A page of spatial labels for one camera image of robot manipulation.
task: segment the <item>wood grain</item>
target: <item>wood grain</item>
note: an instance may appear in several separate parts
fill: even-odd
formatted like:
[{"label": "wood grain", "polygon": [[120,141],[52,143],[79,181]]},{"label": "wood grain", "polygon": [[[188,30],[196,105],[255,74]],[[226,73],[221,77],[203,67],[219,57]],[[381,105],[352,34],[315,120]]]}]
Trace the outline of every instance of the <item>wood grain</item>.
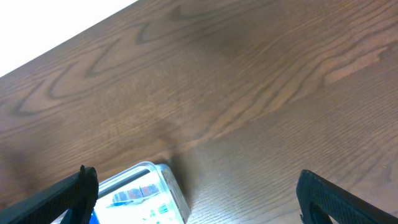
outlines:
[{"label": "wood grain", "polygon": [[296,223],[303,168],[397,212],[397,3],[140,0],[0,78],[0,198],[167,159],[191,223]]}]

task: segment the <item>small black object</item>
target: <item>small black object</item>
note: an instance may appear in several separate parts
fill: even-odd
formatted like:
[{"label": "small black object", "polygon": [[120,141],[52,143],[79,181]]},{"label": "small black object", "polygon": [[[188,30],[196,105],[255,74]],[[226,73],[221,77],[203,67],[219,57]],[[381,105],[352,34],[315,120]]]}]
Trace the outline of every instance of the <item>small black object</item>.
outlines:
[{"label": "small black object", "polygon": [[0,211],[1,223],[46,224],[68,210],[61,224],[87,224],[98,199],[98,179],[93,167],[80,167],[80,172],[50,188]]},{"label": "small black object", "polygon": [[309,170],[301,172],[296,193],[304,224],[332,224],[329,215],[339,224],[398,223],[398,218]]}]

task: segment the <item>dark wood grain pattern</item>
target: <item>dark wood grain pattern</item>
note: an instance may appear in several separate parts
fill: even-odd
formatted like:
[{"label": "dark wood grain pattern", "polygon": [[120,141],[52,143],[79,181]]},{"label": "dark wood grain pattern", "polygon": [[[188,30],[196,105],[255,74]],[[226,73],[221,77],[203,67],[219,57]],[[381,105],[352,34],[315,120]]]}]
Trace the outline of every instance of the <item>dark wood grain pattern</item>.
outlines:
[{"label": "dark wood grain pattern", "polygon": [[0,78],[1,203],[166,159],[190,223],[297,223],[303,168],[397,214],[397,3],[134,3]]}]

